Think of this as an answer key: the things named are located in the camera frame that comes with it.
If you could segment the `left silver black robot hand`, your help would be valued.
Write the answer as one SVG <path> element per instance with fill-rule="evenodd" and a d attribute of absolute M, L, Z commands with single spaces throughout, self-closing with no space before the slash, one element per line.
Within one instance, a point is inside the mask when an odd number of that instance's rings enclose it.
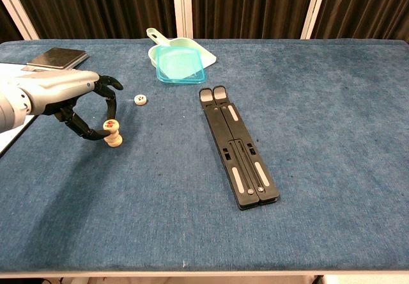
<path fill-rule="evenodd" d="M 30 114 L 54 115 L 84 139 L 96 141 L 110 135 L 108 130 L 89 128 L 73 108 L 80 97 L 94 92 L 107 103 L 107 119 L 115 119 L 116 94 L 109 87 L 122 90 L 123 86 L 117 79 L 86 70 L 57 70 L 22 75 L 15 82 L 30 101 Z"/>

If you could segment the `silver digital kitchen scale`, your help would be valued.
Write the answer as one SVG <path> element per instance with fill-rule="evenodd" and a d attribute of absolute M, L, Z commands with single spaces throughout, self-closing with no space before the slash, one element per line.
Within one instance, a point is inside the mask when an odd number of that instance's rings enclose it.
<path fill-rule="evenodd" d="M 71 70 L 88 58 L 83 50 L 54 47 L 26 63 L 23 70 Z"/>

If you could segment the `white rectangular board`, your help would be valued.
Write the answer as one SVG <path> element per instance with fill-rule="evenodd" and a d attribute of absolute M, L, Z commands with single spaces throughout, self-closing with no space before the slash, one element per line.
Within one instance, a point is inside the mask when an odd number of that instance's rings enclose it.
<path fill-rule="evenodd" d="M 12 63 L 0 63 L 0 86 L 8 82 L 9 79 L 22 75 L 32 74 L 30 71 L 23 70 L 25 66 Z M 22 125 L 6 132 L 0 132 L 0 156 L 2 156 L 9 147 L 14 144 L 18 137 L 29 127 L 34 116 L 28 115 Z"/>

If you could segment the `black pleated curtain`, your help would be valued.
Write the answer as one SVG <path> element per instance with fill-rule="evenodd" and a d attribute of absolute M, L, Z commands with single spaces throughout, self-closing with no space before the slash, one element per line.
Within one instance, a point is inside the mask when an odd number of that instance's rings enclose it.
<path fill-rule="evenodd" d="M 409 0 L 322 0 L 311 37 L 409 43 Z"/>
<path fill-rule="evenodd" d="M 17 26 L 6 9 L 2 0 L 0 0 L 0 44 L 10 41 L 23 40 Z"/>
<path fill-rule="evenodd" d="M 192 0 L 195 38 L 299 39 L 311 0 Z"/>
<path fill-rule="evenodd" d="M 20 0 L 41 39 L 176 36 L 174 0 Z"/>

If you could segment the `teal transparent plastic container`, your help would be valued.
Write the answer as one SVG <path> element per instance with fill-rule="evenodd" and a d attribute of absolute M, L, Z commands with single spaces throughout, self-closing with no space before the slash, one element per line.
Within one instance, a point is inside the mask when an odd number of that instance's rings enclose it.
<path fill-rule="evenodd" d="M 201 84 L 207 80 L 199 51 L 190 47 L 159 46 L 157 79 L 169 84 Z"/>

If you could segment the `light green plastic dustpan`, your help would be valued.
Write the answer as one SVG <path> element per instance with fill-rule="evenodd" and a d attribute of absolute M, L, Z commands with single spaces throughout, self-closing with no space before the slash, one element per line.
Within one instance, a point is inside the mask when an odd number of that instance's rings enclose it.
<path fill-rule="evenodd" d="M 203 68 L 207 68 L 210 65 L 214 64 L 217 60 L 217 57 L 213 55 L 210 51 L 202 47 L 193 39 L 178 37 L 173 39 L 166 38 L 160 31 L 155 28 L 148 28 L 146 30 L 148 37 L 156 43 L 148 51 L 148 57 L 150 58 L 151 64 L 156 68 L 156 50 L 160 46 L 173 46 L 173 47 L 188 47 L 196 49 L 199 52 Z"/>

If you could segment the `black folding laptop stand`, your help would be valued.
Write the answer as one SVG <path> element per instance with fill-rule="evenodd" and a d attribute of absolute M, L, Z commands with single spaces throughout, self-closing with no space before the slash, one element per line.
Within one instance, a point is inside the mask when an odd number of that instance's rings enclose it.
<path fill-rule="evenodd" d="M 199 100 L 239 209 L 277 202 L 275 182 L 226 88 L 203 88 Z"/>

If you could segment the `blue tablecloth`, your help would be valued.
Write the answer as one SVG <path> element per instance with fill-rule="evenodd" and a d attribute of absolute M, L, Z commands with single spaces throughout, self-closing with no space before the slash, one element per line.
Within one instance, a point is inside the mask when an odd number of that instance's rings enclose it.
<path fill-rule="evenodd" d="M 109 271 L 409 271 L 409 44 L 202 40 L 279 190 L 240 210 L 198 85 L 157 80 L 149 39 L 52 47 L 117 78 L 123 144 L 38 117 L 0 157 L 0 274 Z M 134 103 L 146 95 L 143 106 Z"/>

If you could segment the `white frame post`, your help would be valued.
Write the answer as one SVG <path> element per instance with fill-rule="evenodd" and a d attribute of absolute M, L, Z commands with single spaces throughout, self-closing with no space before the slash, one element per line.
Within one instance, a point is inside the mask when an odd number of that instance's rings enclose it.
<path fill-rule="evenodd" d="M 308 40 L 311 38 L 314 31 L 316 19 L 320 12 L 322 1 L 323 0 L 310 0 L 300 36 L 301 40 Z"/>
<path fill-rule="evenodd" d="M 174 9 L 177 36 L 193 38 L 192 0 L 174 0 Z"/>
<path fill-rule="evenodd" d="M 39 40 L 38 33 L 20 0 L 1 0 L 24 40 Z"/>

